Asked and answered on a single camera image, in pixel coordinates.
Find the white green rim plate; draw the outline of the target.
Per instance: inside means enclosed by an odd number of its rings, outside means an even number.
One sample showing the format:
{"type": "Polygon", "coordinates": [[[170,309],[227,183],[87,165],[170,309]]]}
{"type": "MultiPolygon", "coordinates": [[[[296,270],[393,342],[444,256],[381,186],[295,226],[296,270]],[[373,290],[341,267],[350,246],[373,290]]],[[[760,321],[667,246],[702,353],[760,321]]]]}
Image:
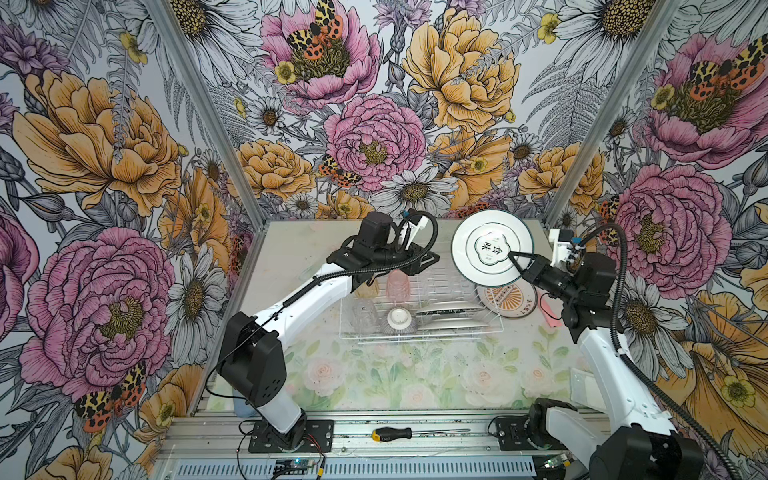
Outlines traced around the white green rim plate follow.
{"type": "Polygon", "coordinates": [[[526,267],[514,267],[508,259],[510,251],[534,253],[534,239],[522,220],[500,210],[468,216],[451,242],[451,257],[459,273],[483,287],[501,287],[522,278],[526,267]]]}

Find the white wire dish rack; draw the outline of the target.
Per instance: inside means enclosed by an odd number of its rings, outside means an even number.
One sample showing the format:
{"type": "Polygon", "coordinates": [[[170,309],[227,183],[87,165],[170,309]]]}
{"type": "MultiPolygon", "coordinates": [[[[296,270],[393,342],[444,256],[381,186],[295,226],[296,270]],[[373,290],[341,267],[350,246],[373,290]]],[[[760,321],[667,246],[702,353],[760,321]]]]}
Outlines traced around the white wire dish rack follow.
{"type": "Polygon", "coordinates": [[[479,300],[476,285],[466,280],[450,262],[442,261],[426,271],[409,278],[411,298],[405,303],[392,303],[386,296],[387,275],[376,278],[380,286],[380,294],[371,299],[376,306],[379,320],[379,330],[373,334],[356,334],[350,325],[350,307],[352,296],[340,303],[339,333],[344,340],[354,340],[358,343],[387,343],[387,342],[426,342],[452,338],[479,338],[484,335],[497,334],[503,331],[501,317],[488,310],[479,300]],[[442,302],[467,302],[484,308],[469,316],[414,316],[420,307],[442,302]],[[387,312],[395,307],[407,308],[417,322],[416,332],[408,335],[386,335],[382,332],[382,323],[387,312]]]}

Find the orange pattern plate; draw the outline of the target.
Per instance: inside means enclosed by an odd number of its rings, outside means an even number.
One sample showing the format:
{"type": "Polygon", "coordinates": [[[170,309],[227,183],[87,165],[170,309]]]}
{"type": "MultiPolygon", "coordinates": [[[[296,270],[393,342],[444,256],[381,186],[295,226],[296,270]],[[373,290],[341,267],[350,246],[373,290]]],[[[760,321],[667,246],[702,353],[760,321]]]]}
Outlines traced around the orange pattern plate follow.
{"type": "Polygon", "coordinates": [[[538,307],[538,294],[525,281],[502,287],[477,286],[476,293],[488,310],[508,319],[524,318],[538,307]]]}

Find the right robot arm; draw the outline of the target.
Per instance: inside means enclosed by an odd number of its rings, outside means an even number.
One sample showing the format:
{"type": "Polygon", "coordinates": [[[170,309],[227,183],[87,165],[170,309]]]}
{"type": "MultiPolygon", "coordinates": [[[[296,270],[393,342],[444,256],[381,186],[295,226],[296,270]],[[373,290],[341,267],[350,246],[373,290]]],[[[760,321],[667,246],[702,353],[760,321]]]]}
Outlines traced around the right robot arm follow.
{"type": "Polygon", "coordinates": [[[562,301],[563,321],[595,376],[610,423],[602,435],[569,403],[538,399],[526,422],[529,441],[565,447],[592,479],[698,478],[704,453],[677,431],[671,406],[657,404],[619,332],[625,268],[599,253],[587,254],[573,274],[541,255],[511,252],[509,258],[525,281],[562,301]]]}

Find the white square dish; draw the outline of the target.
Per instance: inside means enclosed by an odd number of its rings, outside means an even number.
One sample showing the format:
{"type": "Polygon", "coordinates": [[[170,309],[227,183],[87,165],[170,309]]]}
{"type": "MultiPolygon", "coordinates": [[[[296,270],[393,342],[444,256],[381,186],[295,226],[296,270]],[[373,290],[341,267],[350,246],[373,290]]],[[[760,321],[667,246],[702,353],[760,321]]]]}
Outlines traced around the white square dish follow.
{"type": "Polygon", "coordinates": [[[606,413],[607,406],[591,372],[577,368],[570,369],[570,399],[574,404],[606,413]]]}

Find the yellow glass cup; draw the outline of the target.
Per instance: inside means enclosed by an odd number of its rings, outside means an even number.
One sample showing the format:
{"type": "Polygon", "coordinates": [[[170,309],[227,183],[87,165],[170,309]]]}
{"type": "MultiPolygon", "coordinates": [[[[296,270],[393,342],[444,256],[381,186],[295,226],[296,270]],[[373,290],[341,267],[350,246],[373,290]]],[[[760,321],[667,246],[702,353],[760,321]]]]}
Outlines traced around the yellow glass cup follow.
{"type": "Polygon", "coordinates": [[[354,292],[354,295],[361,299],[375,299],[379,294],[380,286],[377,280],[361,284],[354,292]]]}

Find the pink glass cup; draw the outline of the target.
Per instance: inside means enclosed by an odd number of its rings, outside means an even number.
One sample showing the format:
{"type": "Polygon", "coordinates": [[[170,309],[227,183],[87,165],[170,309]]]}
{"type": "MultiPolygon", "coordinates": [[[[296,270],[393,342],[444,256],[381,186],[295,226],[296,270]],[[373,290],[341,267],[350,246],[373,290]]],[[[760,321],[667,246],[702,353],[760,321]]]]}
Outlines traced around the pink glass cup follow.
{"type": "Polygon", "coordinates": [[[386,296],[392,303],[408,302],[411,298],[409,276],[399,269],[391,271],[387,275],[386,296]]]}

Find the clear glass cup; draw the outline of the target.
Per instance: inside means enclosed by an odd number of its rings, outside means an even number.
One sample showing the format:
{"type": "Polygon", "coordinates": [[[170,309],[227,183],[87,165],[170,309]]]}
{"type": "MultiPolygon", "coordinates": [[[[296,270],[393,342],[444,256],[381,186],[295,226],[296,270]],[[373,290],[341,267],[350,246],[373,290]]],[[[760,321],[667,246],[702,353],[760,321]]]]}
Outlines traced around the clear glass cup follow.
{"type": "Polygon", "coordinates": [[[356,334],[373,334],[379,330],[376,306],[371,299],[354,299],[350,307],[350,325],[356,334]]]}

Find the striped small bowl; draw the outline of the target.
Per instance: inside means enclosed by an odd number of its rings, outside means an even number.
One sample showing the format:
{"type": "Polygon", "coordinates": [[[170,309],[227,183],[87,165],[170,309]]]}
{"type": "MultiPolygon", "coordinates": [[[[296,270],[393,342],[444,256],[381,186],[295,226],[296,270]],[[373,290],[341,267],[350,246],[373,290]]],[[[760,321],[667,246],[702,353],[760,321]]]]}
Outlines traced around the striped small bowl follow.
{"type": "Polygon", "coordinates": [[[416,332],[417,322],[407,308],[390,309],[382,323],[382,332],[386,335],[408,335],[416,332]]]}

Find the black yellow screwdriver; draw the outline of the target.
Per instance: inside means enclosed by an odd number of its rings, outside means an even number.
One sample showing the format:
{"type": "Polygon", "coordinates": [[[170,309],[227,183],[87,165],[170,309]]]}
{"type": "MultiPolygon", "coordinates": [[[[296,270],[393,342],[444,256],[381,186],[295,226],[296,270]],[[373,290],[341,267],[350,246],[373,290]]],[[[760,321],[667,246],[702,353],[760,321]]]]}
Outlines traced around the black yellow screwdriver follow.
{"type": "Polygon", "coordinates": [[[433,429],[433,430],[413,430],[410,427],[395,428],[395,427],[381,427],[372,431],[371,438],[375,442],[389,443],[396,440],[410,440],[414,436],[436,436],[436,435],[452,435],[452,434],[464,434],[469,433],[469,428],[454,428],[454,429],[433,429]]]}

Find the blue grey sponge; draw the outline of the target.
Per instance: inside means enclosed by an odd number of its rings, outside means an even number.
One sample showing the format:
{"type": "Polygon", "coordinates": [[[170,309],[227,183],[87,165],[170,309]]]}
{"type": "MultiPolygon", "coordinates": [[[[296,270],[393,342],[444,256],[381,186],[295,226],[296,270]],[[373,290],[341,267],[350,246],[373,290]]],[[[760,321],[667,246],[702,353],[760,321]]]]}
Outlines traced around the blue grey sponge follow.
{"type": "Polygon", "coordinates": [[[256,409],[242,396],[236,396],[233,399],[233,409],[240,418],[253,418],[258,414],[256,409]]]}

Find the green circuit board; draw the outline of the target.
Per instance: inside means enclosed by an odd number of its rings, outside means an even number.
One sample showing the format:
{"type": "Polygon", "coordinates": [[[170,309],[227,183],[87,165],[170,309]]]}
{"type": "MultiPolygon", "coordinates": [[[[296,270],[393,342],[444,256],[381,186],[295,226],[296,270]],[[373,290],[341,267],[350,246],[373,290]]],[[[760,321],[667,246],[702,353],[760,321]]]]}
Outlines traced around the green circuit board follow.
{"type": "Polygon", "coordinates": [[[304,476],[308,474],[315,474],[319,471],[321,466],[321,461],[310,461],[309,459],[305,458],[277,460],[272,470],[272,478],[276,479],[285,475],[304,476]]]}

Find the white vented panel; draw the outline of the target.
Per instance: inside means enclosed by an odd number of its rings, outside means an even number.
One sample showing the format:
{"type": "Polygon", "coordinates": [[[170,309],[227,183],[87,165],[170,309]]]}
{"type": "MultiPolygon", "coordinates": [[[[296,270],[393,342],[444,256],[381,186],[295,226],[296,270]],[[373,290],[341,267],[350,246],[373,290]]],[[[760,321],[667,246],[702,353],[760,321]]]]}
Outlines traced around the white vented panel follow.
{"type": "MultiPolygon", "coordinates": [[[[167,479],[270,479],[276,459],[183,460],[167,479]]],[[[532,479],[529,456],[332,458],[325,479],[532,479]]]]}

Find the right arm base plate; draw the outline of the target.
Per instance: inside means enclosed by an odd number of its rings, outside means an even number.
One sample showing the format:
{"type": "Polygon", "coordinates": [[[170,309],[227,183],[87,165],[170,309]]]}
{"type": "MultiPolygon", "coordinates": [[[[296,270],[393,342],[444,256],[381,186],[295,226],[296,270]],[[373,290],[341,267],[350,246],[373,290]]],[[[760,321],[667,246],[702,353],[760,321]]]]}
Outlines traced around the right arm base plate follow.
{"type": "Polygon", "coordinates": [[[499,416],[492,421],[499,449],[505,452],[537,450],[529,436],[527,416],[499,416]]]}

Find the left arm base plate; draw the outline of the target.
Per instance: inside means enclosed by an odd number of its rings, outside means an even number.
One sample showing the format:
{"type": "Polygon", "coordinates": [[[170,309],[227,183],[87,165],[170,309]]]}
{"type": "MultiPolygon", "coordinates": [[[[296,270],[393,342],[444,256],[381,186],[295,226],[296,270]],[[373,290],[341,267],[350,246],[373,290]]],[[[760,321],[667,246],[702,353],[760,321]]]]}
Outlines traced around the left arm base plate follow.
{"type": "Polygon", "coordinates": [[[287,433],[280,433],[265,420],[255,423],[248,452],[267,453],[329,453],[332,449],[334,421],[300,419],[287,433]]]}

